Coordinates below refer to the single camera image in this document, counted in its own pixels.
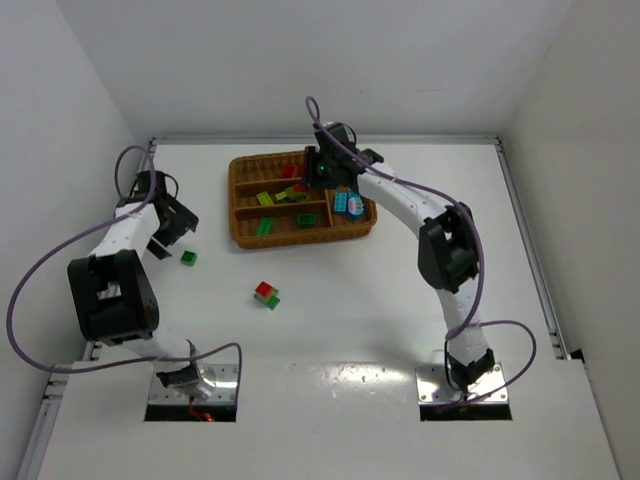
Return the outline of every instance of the white table surface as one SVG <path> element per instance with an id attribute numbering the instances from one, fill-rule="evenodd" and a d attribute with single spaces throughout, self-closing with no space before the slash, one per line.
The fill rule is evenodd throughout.
<path id="1" fill-rule="evenodd" d="M 298 146 L 162 145 L 156 168 L 178 178 L 200 224 L 173 258 L 143 263 L 162 322 L 201 350 L 242 345 L 237 423 L 143 422 L 149 365 L 78 375 L 41 479 L 617 478 L 582 364 L 554 358 L 495 148 L 371 147 L 401 176 L 472 208 L 487 258 L 482 318 L 523 321 L 539 345 L 532 370 L 509 389 L 513 421 L 420 422 L 413 369 L 442 357 L 445 326 L 418 273 L 415 238 L 383 208 L 362 239 L 242 250 L 229 236 L 229 162 Z M 179 262 L 185 249 L 198 253 L 193 268 Z M 252 297 L 262 280 L 280 290 L 273 312 Z M 526 362 L 523 332 L 486 335 L 507 376 Z M 127 356 L 104 349 L 100 361 Z"/>

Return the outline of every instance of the metal mounting plate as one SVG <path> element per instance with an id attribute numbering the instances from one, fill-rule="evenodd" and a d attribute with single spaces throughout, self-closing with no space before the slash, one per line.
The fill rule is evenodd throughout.
<path id="1" fill-rule="evenodd" d="M 426 406 L 442 406 L 460 399 L 460 392 L 454 391 L 448 384 L 444 366 L 423 365 L 416 368 L 416 381 L 418 385 L 418 404 Z M 470 396 L 483 395 L 504 385 L 502 365 L 496 364 L 493 370 L 485 373 L 478 381 L 469 387 Z M 491 396 L 480 400 L 478 405 L 508 406 L 509 394 L 506 388 L 502 388 Z"/>
<path id="2" fill-rule="evenodd" d="M 236 399 L 236 386 L 238 385 L 238 365 L 206 364 L 206 366 L 207 369 L 215 372 L 216 387 L 214 395 L 207 401 L 196 400 L 193 404 L 195 406 L 233 406 Z M 187 406 L 189 405 L 189 398 L 173 388 L 165 388 L 154 374 L 151 378 L 148 404 L 157 406 Z"/>

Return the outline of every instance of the cable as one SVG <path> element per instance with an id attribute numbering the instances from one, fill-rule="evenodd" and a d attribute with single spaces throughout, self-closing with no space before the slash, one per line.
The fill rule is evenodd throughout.
<path id="1" fill-rule="evenodd" d="M 198 414 L 198 412 L 196 412 L 196 411 L 193 409 L 193 397 L 191 397 L 191 398 L 189 399 L 189 409 L 188 409 L 188 410 L 189 410 L 189 414 L 191 414 L 191 416 L 196 417 L 196 418 L 198 419 L 198 421 L 199 421 L 199 422 L 201 422 L 201 421 L 202 421 L 202 418 L 200 418 L 200 415 Z"/>
<path id="2" fill-rule="evenodd" d="M 180 184 L 178 183 L 178 181 L 176 180 L 176 177 L 174 177 L 173 175 L 169 175 L 168 173 L 165 173 L 164 176 L 166 178 L 170 178 L 171 181 L 173 182 L 173 184 L 176 186 L 176 191 L 173 194 L 173 198 L 177 199 L 178 198 L 178 192 L 180 191 Z"/>
<path id="3" fill-rule="evenodd" d="M 480 300 L 482 299 L 482 293 L 484 291 L 484 264 L 485 264 L 484 249 L 482 248 L 480 234 L 478 233 L 478 229 L 476 228 L 475 223 L 471 218 L 471 215 L 467 213 L 467 211 L 460 204 L 460 202 L 458 202 L 455 198 L 453 198 L 451 195 L 445 192 L 436 190 L 435 188 L 420 185 L 419 183 L 414 183 L 408 180 L 393 177 L 391 175 L 388 175 L 372 167 L 367 162 L 365 162 L 364 159 L 360 157 L 360 155 L 352 152 L 347 147 L 345 147 L 342 143 L 340 143 L 338 139 L 334 137 L 324 125 L 322 125 L 322 123 L 320 122 L 320 107 L 318 106 L 318 102 L 316 102 L 315 98 L 307 97 L 305 99 L 305 105 L 307 107 L 307 112 L 309 112 L 309 116 L 311 117 L 311 120 L 313 120 L 315 127 L 320 129 L 322 133 L 325 134 L 325 136 L 329 139 L 331 143 L 333 143 L 333 145 L 336 148 L 342 150 L 343 153 L 349 155 L 351 158 L 353 158 L 365 169 L 378 175 L 379 177 L 384 178 L 385 180 L 392 180 L 392 181 L 395 181 L 395 183 L 398 183 L 400 185 L 405 185 L 407 187 L 423 190 L 427 193 L 431 193 L 432 195 L 436 195 L 440 198 L 444 198 L 446 201 L 450 202 L 456 208 L 456 210 L 458 210 L 460 215 L 462 215 L 462 218 L 464 218 L 465 222 L 467 222 L 467 224 L 469 225 L 469 228 L 471 229 L 471 234 L 473 236 L 473 240 L 476 244 L 476 249 L 478 251 L 478 288 L 476 290 L 476 297 L 473 301 L 473 304 L 471 305 L 471 309 L 469 310 L 469 314 L 467 315 L 467 318 L 465 318 L 460 325 L 449 330 L 445 336 L 447 340 L 449 341 L 453 340 L 458 335 L 460 335 L 464 331 L 464 329 L 467 328 L 471 323 L 471 320 L 473 319 L 473 317 L 478 311 L 478 307 L 480 306 Z"/>
<path id="4" fill-rule="evenodd" d="M 445 335 L 445 340 L 447 342 L 450 342 L 451 340 L 455 339 L 471 323 L 473 317 L 475 316 L 475 314 L 478 311 L 478 307 L 480 306 L 480 301 L 482 300 L 482 294 L 484 292 L 484 277 L 485 277 L 484 249 L 482 248 L 482 242 L 480 240 L 480 234 L 478 232 L 478 229 L 476 228 L 476 225 L 475 225 L 475 222 L 473 221 L 473 218 L 471 218 L 471 215 L 469 215 L 469 213 L 467 213 L 467 211 L 460 204 L 460 202 L 458 202 L 451 195 L 449 195 L 449 194 L 447 194 L 445 192 L 442 192 L 440 190 L 437 190 L 435 188 L 431 188 L 431 187 L 427 187 L 425 185 L 421 185 L 419 183 L 410 182 L 408 180 L 404 180 L 404 179 L 401 179 L 401 178 L 393 177 L 391 175 L 388 175 L 388 174 L 386 174 L 384 172 L 381 172 L 380 170 L 372 167 L 367 162 L 365 162 L 365 160 L 363 158 L 361 158 L 360 155 L 358 155 L 357 153 L 352 152 L 347 147 L 345 147 L 342 143 L 340 143 L 338 141 L 338 139 L 335 138 L 329 132 L 329 130 L 327 130 L 327 128 L 320 122 L 320 107 L 318 106 L 318 102 L 316 101 L 315 98 L 313 98 L 311 96 L 308 96 L 305 99 L 305 106 L 307 108 L 307 112 L 309 113 L 309 116 L 311 117 L 311 120 L 313 120 L 314 126 L 316 128 L 318 128 L 320 131 L 322 131 L 322 133 L 325 134 L 325 136 L 329 139 L 329 141 L 331 143 L 333 143 L 333 145 L 335 147 L 340 149 L 343 153 L 349 155 L 351 158 L 353 158 L 362 167 L 364 167 L 365 169 L 369 170 L 370 172 L 372 172 L 372 173 L 374 173 L 374 174 L 378 175 L 379 177 L 382 177 L 382 178 L 384 178 L 386 180 L 394 181 L 394 182 L 396 182 L 396 183 L 398 183 L 400 185 L 405 185 L 407 187 L 411 187 L 411 188 L 415 188 L 415 189 L 418 189 L 418 190 L 422 190 L 422 191 L 425 191 L 427 193 L 431 193 L 433 195 L 436 195 L 436 196 L 438 196 L 440 198 L 443 198 L 443 199 L 447 200 L 448 202 L 450 202 L 456 208 L 456 210 L 458 210 L 458 212 L 460 213 L 462 218 L 464 218 L 465 222 L 467 222 L 467 224 L 469 225 L 469 228 L 471 229 L 471 234 L 473 236 L 473 240 L 474 240 L 474 242 L 476 244 L 476 249 L 478 251 L 478 288 L 476 290 L 476 297 L 473 300 L 473 304 L 471 306 L 471 309 L 469 310 L 469 314 L 467 315 L 467 317 L 464 319 L 464 321 L 460 325 L 458 325 L 457 327 L 452 328 Z M 483 323 L 479 323 L 478 324 L 478 326 L 480 326 L 480 327 L 490 327 L 490 326 L 493 326 L 493 325 L 516 325 L 518 327 L 523 328 L 529 334 L 529 336 L 531 337 L 531 342 L 533 344 L 533 349 L 532 349 L 531 357 L 529 358 L 529 361 L 526 363 L 526 365 L 518 373 L 516 373 L 511 379 L 506 381 L 503 386 L 501 386 L 501 387 L 499 387 L 499 388 L 497 388 L 497 389 L 495 389 L 495 390 L 493 390 L 493 391 L 491 391 L 489 393 L 481 395 L 479 397 L 474 397 L 474 398 L 463 400 L 463 401 L 452 402 L 449 405 L 444 406 L 443 408 L 451 408 L 451 407 L 458 407 L 458 406 L 465 406 L 465 405 L 474 404 L 474 403 L 476 403 L 476 402 L 488 397 L 492 393 L 495 393 L 495 392 L 501 390 L 502 388 L 505 388 L 505 387 L 511 385 L 513 382 L 515 382 L 520 377 L 522 377 L 522 375 L 524 375 L 527 372 L 527 370 L 529 370 L 531 365 L 533 364 L 533 362 L 534 362 L 534 360 L 536 358 L 536 355 L 538 353 L 538 346 L 537 346 L 537 343 L 536 343 L 536 338 L 535 338 L 533 332 L 531 331 L 531 329 L 529 327 L 527 327 L 524 323 L 517 322 L 515 320 L 495 320 L 495 321 L 483 322 Z M 446 370 L 446 366 L 447 366 L 447 360 L 445 358 L 445 370 Z"/>
<path id="5" fill-rule="evenodd" d="M 6 330 L 7 330 L 7 338 L 9 340 L 9 344 L 11 345 L 11 348 L 13 349 L 13 351 L 16 352 L 18 357 L 20 357 L 24 362 L 31 365 L 32 367 L 47 373 L 61 373 L 61 374 L 68 374 L 68 375 L 76 374 L 76 373 L 97 372 L 100 370 L 106 370 L 108 368 L 119 367 L 123 365 L 132 365 L 134 363 L 154 362 L 157 360 L 162 360 L 164 362 L 195 362 L 203 358 L 210 357 L 211 355 L 215 355 L 216 353 L 226 350 L 228 348 L 235 347 L 238 350 L 238 382 L 236 385 L 236 395 L 235 395 L 235 408 L 237 411 L 238 398 L 240 394 L 240 379 L 242 375 L 242 348 L 240 347 L 240 344 L 238 344 L 237 342 L 227 343 L 226 345 L 222 345 L 221 347 L 214 348 L 213 350 L 209 350 L 208 352 L 204 352 L 204 353 L 195 355 L 193 357 L 182 357 L 182 358 L 141 357 L 141 358 L 132 358 L 129 360 L 120 360 L 117 362 L 106 363 L 103 365 L 96 365 L 93 367 L 62 368 L 62 367 L 52 367 L 34 360 L 24 350 L 22 350 L 22 348 L 18 344 L 18 341 L 16 340 L 16 336 L 13 328 L 13 314 L 15 311 L 16 303 L 18 301 L 18 297 L 20 295 L 20 292 L 22 292 L 22 289 L 26 285 L 27 281 L 29 281 L 29 279 L 42 266 L 42 264 L 44 264 L 47 260 L 53 257 L 56 253 L 60 252 L 64 248 L 68 247 L 69 245 L 77 242 L 78 240 L 81 240 L 82 238 L 85 238 L 91 235 L 92 233 L 102 230 L 103 228 L 107 228 L 107 227 L 110 227 L 111 225 L 115 225 L 116 223 L 124 220 L 125 218 L 129 218 L 131 215 L 135 215 L 136 213 L 140 212 L 144 207 L 146 207 L 153 199 L 153 195 L 156 189 L 155 168 L 153 166 L 153 161 L 151 157 L 147 153 L 147 150 L 144 147 L 141 147 L 139 145 L 131 145 L 125 148 L 120 153 L 120 155 L 118 156 L 118 159 L 116 160 L 114 177 L 115 177 L 116 190 L 118 191 L 118 195 L 122 196 L 122 193 L 120 191 L 120 186 L 118 184 L 118 172 L 120 168 L 120 163 L 122 162 L 122 159 L 124 158 L 124 156 L 132 150 L 139 150 L 143 153 L 144 155 L 143 168 L 146 164 L 149 165 L 149 172 L 151 174 L 151 184 L 149 186 L 149 193 L 147 193 L 147 196 L 144 198 L 142 203 L 138 205 L 136 208 L 134 208 L 127 215 L 122 215 L 120 217 L 116 217 L 106 222 L 103 222 L 99 225 L 96 225 L 95 227 L 91 227 L 83 232 L 80 232 L 79 234 L 71 237 L 68 240 L 65 240 L 60 245 L 53 248 L 46 254 L 44 254 L 36 263 L 33 264 L 31 268 L 29 268 L 29 270 L 27 270 L 27 273 L 24 274 L 24 276 L 18 282 L 18 285 L 16 285 L 16 288 L 13 291 L 11 298 L 9 300 L 9 305 L 7 306 Z"/>
<path id="6" fill-rule="evenodd" d="M 141 147 L 140 145 L 130 145 L 127 148 L 125 148 L 122 152 L 120 152 L 120 155 L 118 155 L 118 159 L 116 160 L 116 165 L 115 168 L 113 170 L 113 183 L 116 186 L 116 192 L 118 192 L 118 196 L 120 198 L 125 198 L 126 195 L 124 193 L 122 193 L 122 190 L 120 189 L 120 180 L 118 179 L 119 173 L 120 173 L 120 163 L 122 162 L 122 159 L 124 158 L 124 156 L 129 153 L 131 150 L 140 150 L 142 152 L 142 170 L 144 170 L 144 167 L 147 166 L 147 163 L 149 164 L 149 171 L 151 172 L 151 183 L 153 185 L 153 188 L 150 189 L 150 195 L 149 195 L 149 202 L 151 201 L 151 199 L 153 198 L 153 194 L 155 191 L 155 184 L 156 184 L 156 179 L 155 179 L 155 175 L 153 175 L 153 173 L 155 172 L 155 168 L 153 166 L 153 161 L 151 160 L 151 156 L 149 155 L 149 153 L 147 152 L 147 149 L 144 147 Z"/>

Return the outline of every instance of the red wire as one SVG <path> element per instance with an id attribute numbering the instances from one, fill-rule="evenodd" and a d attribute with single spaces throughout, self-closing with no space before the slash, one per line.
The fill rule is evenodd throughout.
<path id="1" fill-rule="evenodd" d="M 200 415 L 193 409 L 193 403 L 189 403 L 189 413 L 196 417 L 199 422 L 202 422 Z"/>

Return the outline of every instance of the black joint housing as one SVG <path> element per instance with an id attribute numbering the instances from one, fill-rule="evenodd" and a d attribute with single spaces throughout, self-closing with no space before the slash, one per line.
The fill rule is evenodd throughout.
<path id="1" fill-rule="evenodd" d="M 462 207 L 471 216 L 464 203 Z M 438 290 L 457 293 L 461 284 L 478 274 L 478 251 L 471 227 L 452 206 L 437 218 L 427 218 L 420 228 L 418 269 Z"/>
<path id="2" fill-rule="evenodd" d="M 195 232 L 199 219 L 191 210 L 167 193 L 167 182 L 164 172 L 156 170 L 155 175 L 156 189 L 152 202 L 158 214 L 158 219 L 160 220 L 160 228 L 153 234 L 153 240 L 147 245 L 147 250 L 156 258 L 162 260 L 163 258 L 171 256 L 171 254 L 162 247 L 173 245 L 176 240 L 189 230 Z M 135 185 L 136 190 L 126 199 L 120 200 L 118 203 L 119 207 L 128 203 L 139 203 L 146 198 L 151 188 L 151 172 L 149 170 L 139 172 L 136 176 Z"/>
<path id="3" fill-rule="evenodd" d="M 67 275 L 85 339 L 119 345 L 149 339 L 158 328 L 158 302 L 135 250 L 73 260 Z M 113 284 L 120 287 L 120 295 L 99 298 Z"/>
<path id="4" fill-rule="evenodd" d="M 349 139 L 344 124 L 332 123 L 326 128 L 345 148 L 353 154 L 357 154 L 368 165 L 384 162 L 384 158 L 373 150 L 358 150 L 356 144 Z M 358 175 L 364 173 L 364 166 L 334 145 L 317 126 L 315 137 L 319 149 L 316 150 L 315 147 L 305 149 L 305 171 L 302 186 L 314 189 L 332 189 L 343 186 L 358 192 Z"/>
<path id="5" fill-rule="evenodd" d="M 493 350 L 490 348 L 487 348 L 487 353 L 479 360 L 471 362 L 469 365 L 463 365 L 451 356 L 449 357 L 449 362 L 451 364 L 451 380 L 465 393 L 469 385 L 477 382 L 485 373 L 490 372 L 496 364 L 493 358 Z"/>

